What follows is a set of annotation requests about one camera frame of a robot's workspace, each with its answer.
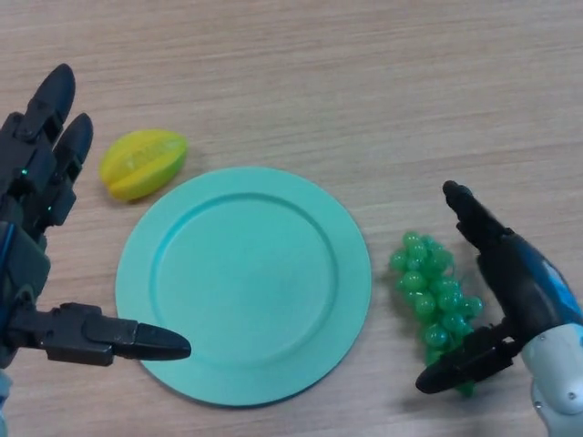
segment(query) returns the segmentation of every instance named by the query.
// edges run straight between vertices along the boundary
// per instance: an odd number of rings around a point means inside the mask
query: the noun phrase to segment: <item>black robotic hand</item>
[[[76,201],[73,185],[93,138],[87,114],[63,135],[75,97],[75,77],[58,66],[28,103],[0,129],[0,368],[18,348],[45,350],[48,359],[108,366],[115,355],[177,360],[189,342],[155,326],[103,316],[99,307],[66,303],[36,310],[50,270],[45,231],[60,226]]]
[[[479,251],[477,266],[504,318],[468,334],[425,369],[416,386],[428,394],[483,381],[510,367],[536,336],[569,323],[583,325],[567,282],[542,253],[503,226],[467,187],[447,181],[444,194],[457,215],[457,229]]]

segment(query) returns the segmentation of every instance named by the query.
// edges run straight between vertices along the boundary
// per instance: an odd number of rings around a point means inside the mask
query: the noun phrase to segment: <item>grape cluster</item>
[[[470,322],[484,304],[476,296],[464,296],[453,272],[454,256],[429,235],[406,232],[403,247],[391,256],[389,267],[399,274],[396,288],[423,324],[421,337],[429,366],[473,331]],[[474,385],[457,389],[470,396]]]

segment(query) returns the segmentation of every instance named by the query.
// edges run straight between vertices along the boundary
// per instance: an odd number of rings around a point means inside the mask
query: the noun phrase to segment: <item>wood grain surface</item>
[[[168,393],[135,362],[90,368],[21,351],[8,369],[11,435],[546,436],[521,362],[469,401],[415,391],[423,364],[386,264],[406,229],[435,234],[497,321],[440,191],[455,178],[581,290],[582,41],[580,0],[1,2],[5,114],[68,62],[72,116],[88,112],[95,125],[77,204],[49,232],[40,307],[77,300],[115,314],[118,258],[140,216],[178,183],[240,165],[284,168],[334,194],[362,227],[375,277],[361,337],[301,396],[226,411]],[[150,127],[186,135],[189,160],[171,187],[121,206],[99,160]]]

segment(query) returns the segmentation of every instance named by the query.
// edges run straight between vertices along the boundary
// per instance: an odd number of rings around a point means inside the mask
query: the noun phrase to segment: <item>yellow fruit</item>
[[[99,176],[113,198],[143,198],[176,176],[186,159],[186,150],[186,138],[174,132],[131,132],[111,145],[101,161]]]

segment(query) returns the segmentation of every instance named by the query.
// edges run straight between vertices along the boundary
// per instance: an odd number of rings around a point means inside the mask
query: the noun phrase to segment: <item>plate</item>
[[[344,357],[371,299],[371,263],[350,214],[310,181],[228,168],[175,188],[139,221],[116,280],[118,316],[185,336],[181,361],[144,361],[190,398],[282,400]]]

